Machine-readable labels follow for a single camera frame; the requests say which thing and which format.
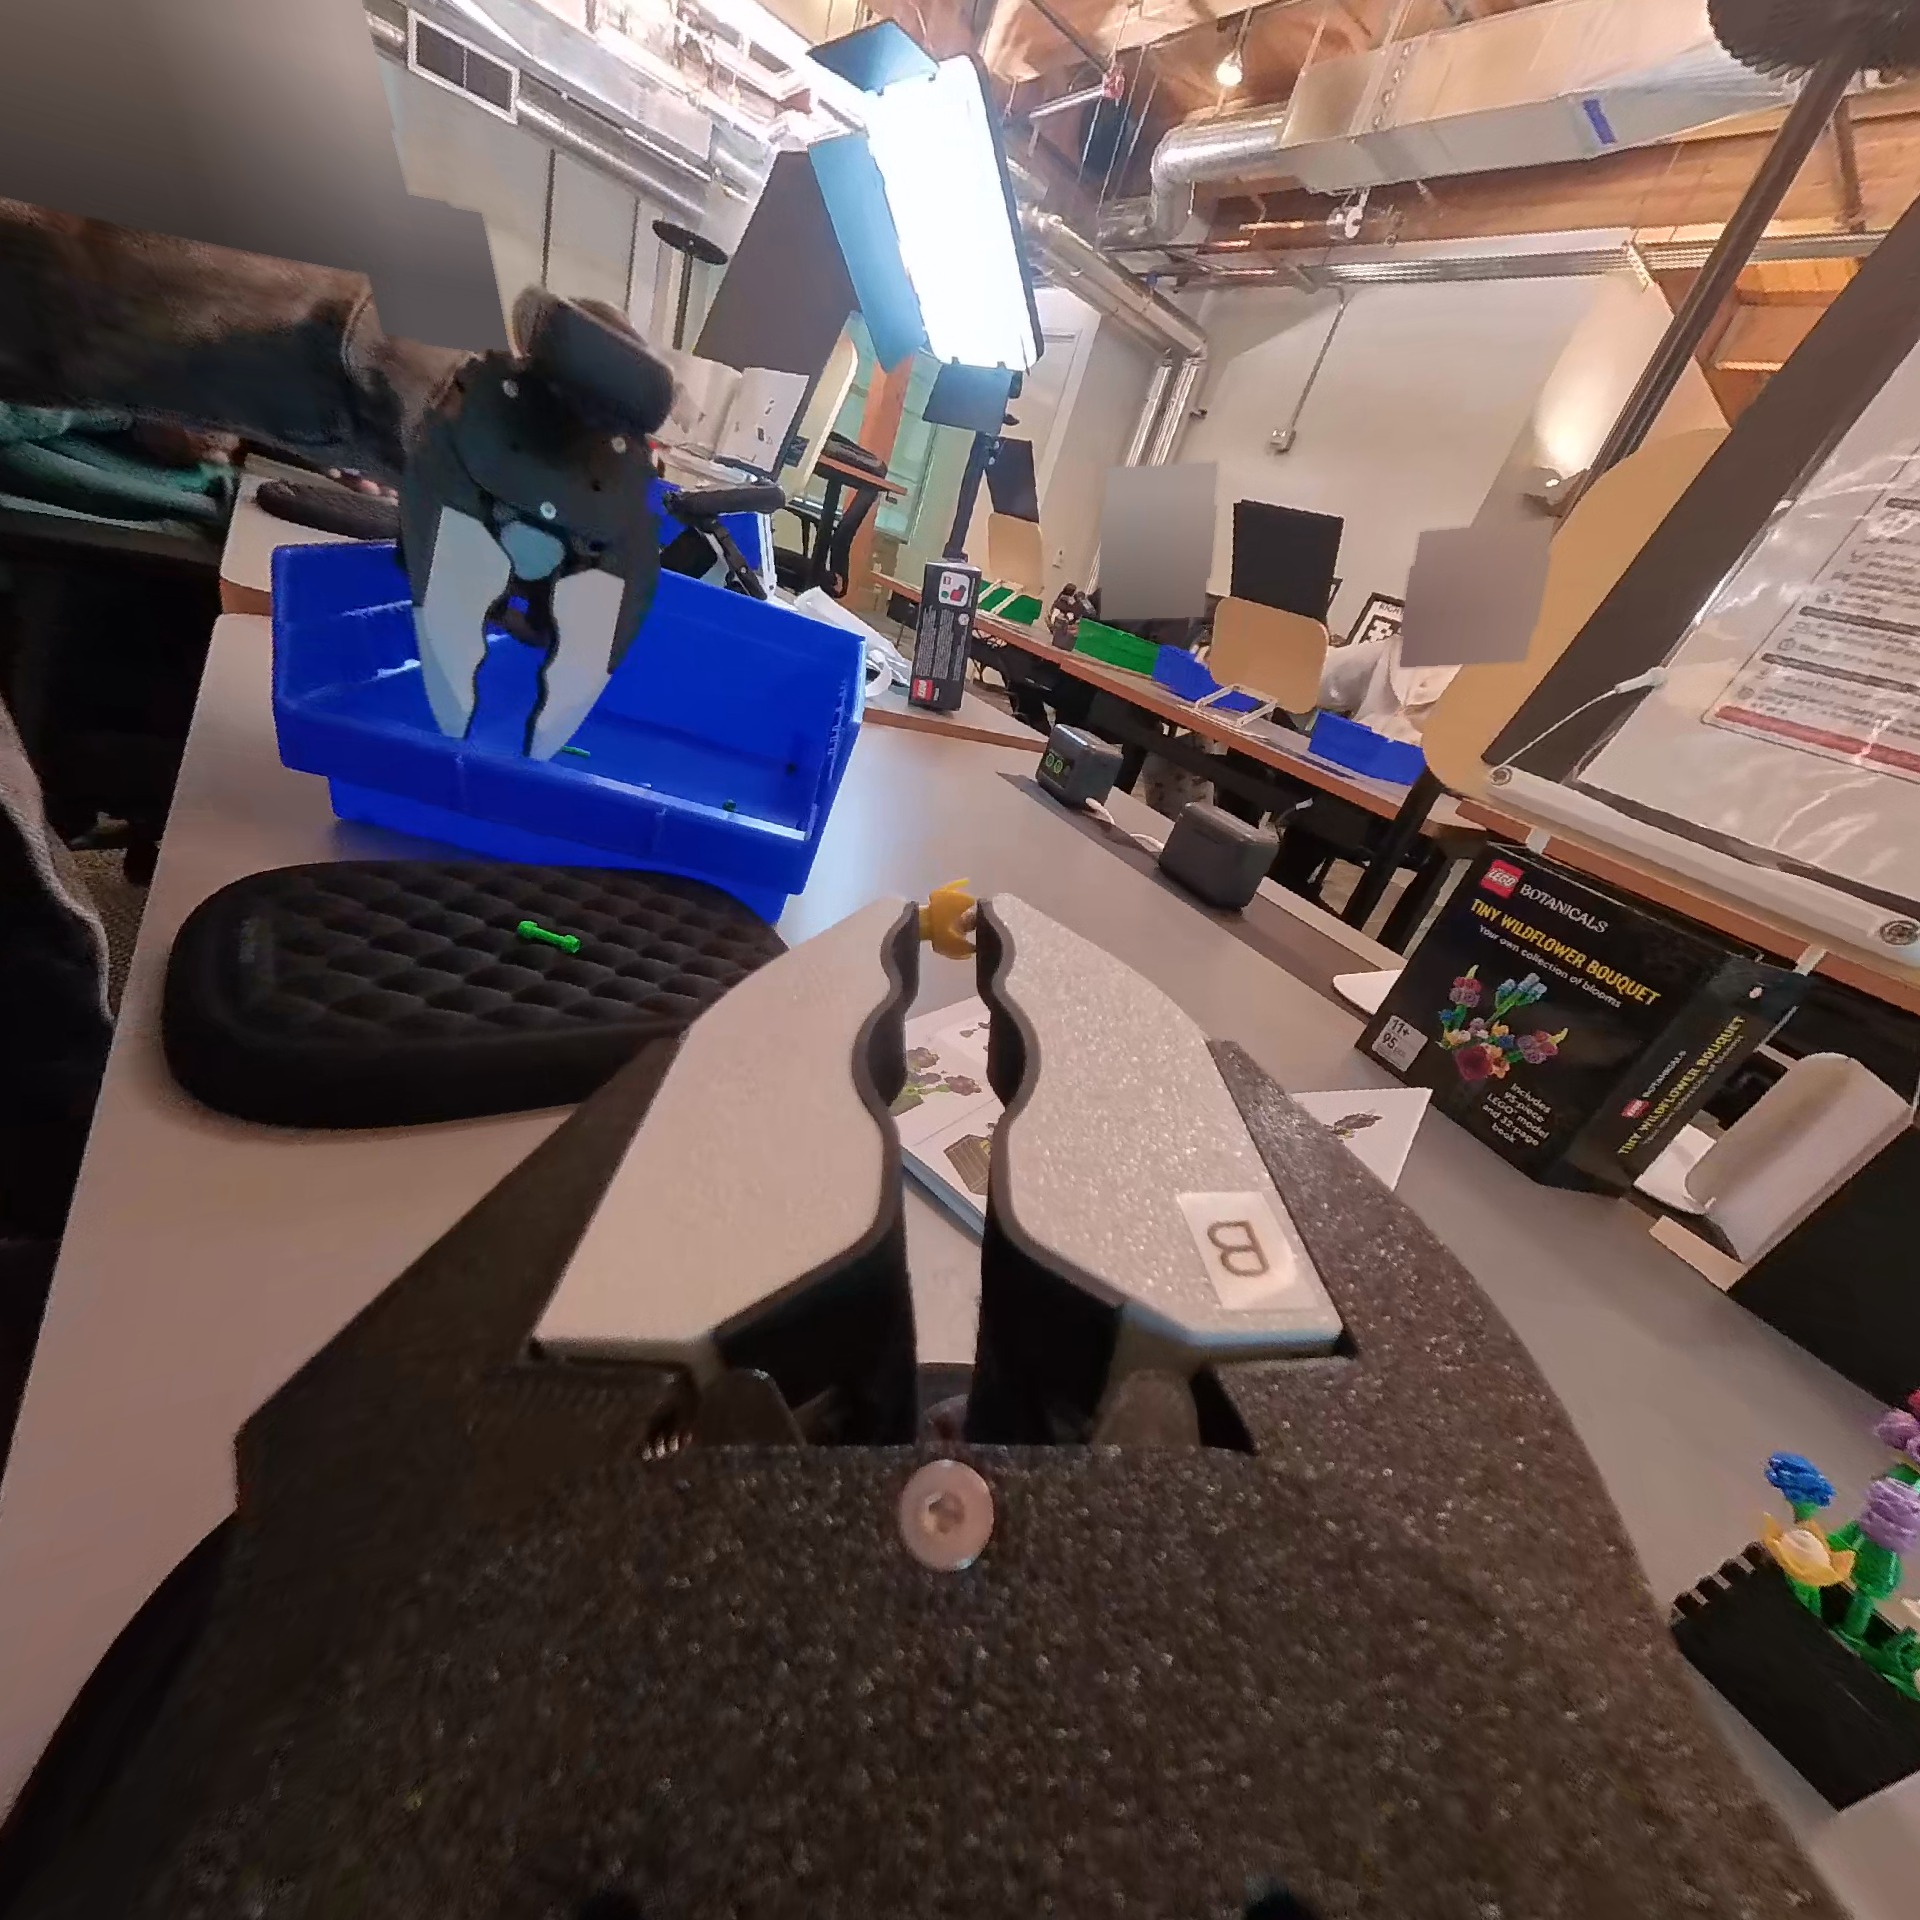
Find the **black pole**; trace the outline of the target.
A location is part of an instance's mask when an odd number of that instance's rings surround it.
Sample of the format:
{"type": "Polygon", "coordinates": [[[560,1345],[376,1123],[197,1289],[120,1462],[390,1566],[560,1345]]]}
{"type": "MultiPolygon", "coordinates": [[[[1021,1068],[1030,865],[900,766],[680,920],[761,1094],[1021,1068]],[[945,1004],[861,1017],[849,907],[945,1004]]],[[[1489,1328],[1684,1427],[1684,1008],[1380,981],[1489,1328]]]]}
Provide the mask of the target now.
{"type": "Polygon", "coordinates": [[[1634,397],[1609,438],[1612,464],[1621,464],[1622,456],[1640,447],[1680,374],[1696,361],[1697,344],[1737,288],[1777,206],[1842,103],[1854,72],[1852,55],[1838,49],[1808,75],[1761,167],[1734,207],[1734,217],[1724,225],[1686,299],[1671,316],[1666,335],[1648,358],[1634,397]]]}

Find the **black flower toy box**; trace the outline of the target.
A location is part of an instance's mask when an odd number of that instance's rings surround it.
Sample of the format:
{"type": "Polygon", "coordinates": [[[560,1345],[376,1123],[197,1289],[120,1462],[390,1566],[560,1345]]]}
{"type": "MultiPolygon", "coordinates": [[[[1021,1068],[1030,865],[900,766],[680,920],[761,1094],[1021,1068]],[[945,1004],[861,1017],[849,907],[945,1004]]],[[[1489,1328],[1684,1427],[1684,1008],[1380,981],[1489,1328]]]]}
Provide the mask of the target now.
{"type": "Polygon", "coordinates": [[[1626,1192],[1808,988],[1710,928],[1492,843],[1357,1051],[1530,1182],[1626,1192]]]}

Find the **white folded cardboard piece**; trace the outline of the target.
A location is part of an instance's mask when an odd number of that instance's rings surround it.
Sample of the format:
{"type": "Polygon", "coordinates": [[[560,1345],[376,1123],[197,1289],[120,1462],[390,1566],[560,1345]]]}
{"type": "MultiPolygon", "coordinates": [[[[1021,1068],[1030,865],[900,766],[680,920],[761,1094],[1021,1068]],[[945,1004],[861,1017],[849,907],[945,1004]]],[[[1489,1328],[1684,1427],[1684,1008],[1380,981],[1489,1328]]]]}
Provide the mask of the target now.
{"type": "Polygon", "coordinates": [[[1654,1243],[1730,1289],[1912,1123],[1914,1094],[1849,1055],[1809,1054],[1730,1127],[1684,1125],[1632,1197],[1652,1205],[1654,1243]]]}

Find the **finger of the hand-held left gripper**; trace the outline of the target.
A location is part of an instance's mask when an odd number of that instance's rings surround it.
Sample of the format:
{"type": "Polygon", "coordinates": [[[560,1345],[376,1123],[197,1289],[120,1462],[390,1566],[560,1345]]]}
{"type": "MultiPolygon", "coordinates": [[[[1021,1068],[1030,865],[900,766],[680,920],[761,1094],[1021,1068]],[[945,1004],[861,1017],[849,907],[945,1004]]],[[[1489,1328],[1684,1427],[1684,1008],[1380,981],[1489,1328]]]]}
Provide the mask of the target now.
{"type": "Polygon", "coordinates": [[[516,528],[516,581],[544,657],[524,751],[550,760],[608,689],[649,614],[661,576],[657,517],[636,496],[599,544],[540,525],[516,528]]]}
{"type": "Polygon", "coordinates": [[[453,505],[406,521],[402,533],[422,693],[439,731],[464,739],[489,656],[489,614],[511,588],[511,557],[480,519],[453,505]]]}

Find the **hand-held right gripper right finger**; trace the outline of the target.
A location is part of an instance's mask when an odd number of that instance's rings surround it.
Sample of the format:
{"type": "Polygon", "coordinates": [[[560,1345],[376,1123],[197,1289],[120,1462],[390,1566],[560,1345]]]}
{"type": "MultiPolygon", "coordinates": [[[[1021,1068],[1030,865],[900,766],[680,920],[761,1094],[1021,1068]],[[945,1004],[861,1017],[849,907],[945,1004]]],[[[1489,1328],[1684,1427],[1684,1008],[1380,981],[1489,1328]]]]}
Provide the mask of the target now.
{"type": "Polygon", "coordinates": [[[1252,1448],[1226,1372],[1346,1328],[1204,1028],[1009,894],[976,983],[998,1123],[966,1440],[1252,1448]]]}

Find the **person's left forearm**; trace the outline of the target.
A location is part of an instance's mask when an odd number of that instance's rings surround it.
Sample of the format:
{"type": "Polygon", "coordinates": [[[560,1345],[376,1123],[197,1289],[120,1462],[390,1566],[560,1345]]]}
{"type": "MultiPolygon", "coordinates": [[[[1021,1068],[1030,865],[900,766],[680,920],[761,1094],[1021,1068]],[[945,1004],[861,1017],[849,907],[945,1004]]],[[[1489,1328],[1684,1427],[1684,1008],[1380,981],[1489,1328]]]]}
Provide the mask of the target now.
{"type": "Polygon", "coordinates": [[[1,200],[1,397],[400,478],[470,352],[385,331],[364,275],[1,200]]]}

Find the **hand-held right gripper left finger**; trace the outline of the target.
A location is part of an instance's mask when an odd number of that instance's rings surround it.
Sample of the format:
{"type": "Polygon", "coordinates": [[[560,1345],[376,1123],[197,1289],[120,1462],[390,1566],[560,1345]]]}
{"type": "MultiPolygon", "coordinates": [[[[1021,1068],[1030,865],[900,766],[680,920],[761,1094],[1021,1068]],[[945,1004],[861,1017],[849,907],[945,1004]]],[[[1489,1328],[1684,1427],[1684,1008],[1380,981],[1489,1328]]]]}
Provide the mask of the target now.
{"type": "Polygon", "coordinates": [[[768,1375],[826,1443],[919,1423],[890,1102],[921,909],[882,899],[702,1013],[535,1320],[556,1360],[768,1375]]]}

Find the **white printed paper sheet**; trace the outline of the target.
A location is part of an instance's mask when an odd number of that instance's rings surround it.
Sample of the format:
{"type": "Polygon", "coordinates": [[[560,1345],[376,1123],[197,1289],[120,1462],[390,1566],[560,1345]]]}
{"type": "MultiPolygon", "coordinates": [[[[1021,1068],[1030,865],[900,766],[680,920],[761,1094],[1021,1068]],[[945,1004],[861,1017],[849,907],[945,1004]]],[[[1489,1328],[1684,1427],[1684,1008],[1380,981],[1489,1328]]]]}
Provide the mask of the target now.
{"type": "Polygon", "coordinates": [[[1380,1187],[1393,1190],[1428,1113],[1430,1092],[1389,1085],[1295,1092],[1290,1099],[1341,1141],[1380,1187]]]}

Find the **grey timer device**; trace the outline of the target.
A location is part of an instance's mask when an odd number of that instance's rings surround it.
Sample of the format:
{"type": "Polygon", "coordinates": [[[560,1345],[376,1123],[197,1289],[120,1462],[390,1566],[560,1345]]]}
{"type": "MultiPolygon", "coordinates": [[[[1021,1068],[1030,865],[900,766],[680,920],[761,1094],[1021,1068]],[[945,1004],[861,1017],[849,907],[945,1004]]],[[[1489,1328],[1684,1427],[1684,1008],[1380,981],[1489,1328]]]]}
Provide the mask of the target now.
{"type": "Polygon", "coordinates": [[[1122,771],[1122,749],[1089,731],[1054,725],[1036,772],[1040,791],[1070,809],[1102,809],[1122,771]]]}
{"type": "Polygon", "coordinates": [[[1279,832],[1273,825],[1194,800],[1173,819],[1156,865],[1199,904],[1238,915],[1256,899],[1277,855],[1279,832]]]}

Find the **toy brick flower pot model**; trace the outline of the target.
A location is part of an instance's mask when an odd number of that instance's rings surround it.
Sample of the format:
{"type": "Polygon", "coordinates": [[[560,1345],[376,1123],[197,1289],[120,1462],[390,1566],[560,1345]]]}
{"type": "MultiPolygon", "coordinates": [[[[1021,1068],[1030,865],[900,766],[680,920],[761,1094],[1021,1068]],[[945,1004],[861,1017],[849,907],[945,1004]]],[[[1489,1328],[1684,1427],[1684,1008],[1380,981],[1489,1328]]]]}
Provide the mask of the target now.
{"type": "Polygon", "coordinates": [[[1759,1535],[1671,1605],[1694,1670],[1832,1807],[1917,1774],[1917,1397],[1874,1427],[1886,1462],[1857,1510],[1777,1452],[1759,1535]]]}

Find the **toy instruction booklet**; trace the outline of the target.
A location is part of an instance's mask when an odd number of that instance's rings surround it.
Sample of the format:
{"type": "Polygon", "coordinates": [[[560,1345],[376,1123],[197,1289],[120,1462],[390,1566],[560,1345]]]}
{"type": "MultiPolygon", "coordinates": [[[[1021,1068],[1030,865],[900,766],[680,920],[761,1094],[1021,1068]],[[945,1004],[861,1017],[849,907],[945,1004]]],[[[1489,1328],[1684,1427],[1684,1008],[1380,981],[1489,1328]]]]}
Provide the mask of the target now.
{"type": "Polygon", "coordinates": [[[890,1115],[902,1171],[962,1232],[985,1232],[1001,1102],[986,1077],[992,1017],[972,997],[902,1028],[902,1091],[890,1115]]]}

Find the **black light stand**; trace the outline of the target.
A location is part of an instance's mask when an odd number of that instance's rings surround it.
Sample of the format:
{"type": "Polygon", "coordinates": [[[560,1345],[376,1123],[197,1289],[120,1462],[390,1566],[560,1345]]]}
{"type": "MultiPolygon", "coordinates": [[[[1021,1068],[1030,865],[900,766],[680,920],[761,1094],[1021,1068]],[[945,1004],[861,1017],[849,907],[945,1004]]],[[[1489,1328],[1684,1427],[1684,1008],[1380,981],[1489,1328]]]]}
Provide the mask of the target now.
{"type": "Polygon", "coordinates": [[[945,363],[933,379],[925,420],[968,431],[966,464],[956,492],[942,563],[968,557],[966,542],[981,489],[992,509],[1016,521],[1040,519],[1032,446],[1008,433],[1009,401],[1024,390],[1024,373],[945,363]]]}

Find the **black floor lamp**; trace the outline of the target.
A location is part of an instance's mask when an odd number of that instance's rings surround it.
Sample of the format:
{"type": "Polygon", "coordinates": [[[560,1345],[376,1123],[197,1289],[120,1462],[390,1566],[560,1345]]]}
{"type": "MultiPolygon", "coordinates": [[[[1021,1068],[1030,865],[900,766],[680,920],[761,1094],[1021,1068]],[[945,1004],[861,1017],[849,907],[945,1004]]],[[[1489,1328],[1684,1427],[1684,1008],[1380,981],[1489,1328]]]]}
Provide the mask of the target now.
{"type": "Polygon", "coordinates": [[[718,247],[702,230],[688,229],[669,220],[650,222],[657,245],[679,260],[671,348],[682,350],[688,333],[688,308],[696,272],[719,272],[728,264],[728,251],[718,247]]]}

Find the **silver ventilation duct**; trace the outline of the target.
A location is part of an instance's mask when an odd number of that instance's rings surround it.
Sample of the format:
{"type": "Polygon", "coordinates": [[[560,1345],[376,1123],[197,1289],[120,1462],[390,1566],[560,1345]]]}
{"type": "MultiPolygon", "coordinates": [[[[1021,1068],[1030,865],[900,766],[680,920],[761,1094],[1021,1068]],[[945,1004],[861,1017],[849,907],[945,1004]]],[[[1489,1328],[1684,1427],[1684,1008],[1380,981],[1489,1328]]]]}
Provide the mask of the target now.
{"type": "Polygon", "coordinates": [[[1277,177],[1341,197],[1592,160],[1789,95],[1725,53],[1704,5],[1527,7],[1311,61],[1284,105],[1169,131],[1150,161],[1145,235],[1169,245],[1204,187],[1277,177]]]}

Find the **black fuzzy microphone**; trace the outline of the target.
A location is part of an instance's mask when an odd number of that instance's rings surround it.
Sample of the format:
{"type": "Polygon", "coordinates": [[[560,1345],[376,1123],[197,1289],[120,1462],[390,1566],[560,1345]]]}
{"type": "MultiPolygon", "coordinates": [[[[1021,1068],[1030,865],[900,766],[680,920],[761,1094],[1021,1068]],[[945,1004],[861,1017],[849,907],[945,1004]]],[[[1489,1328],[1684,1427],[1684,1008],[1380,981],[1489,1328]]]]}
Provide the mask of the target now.
{"type": "Polygon", "coordinates": [[[1718,46],[1769,75],[1842,60],[1849,75],[1917,71],[1917,1],[1710,1],[1718,46]]]}

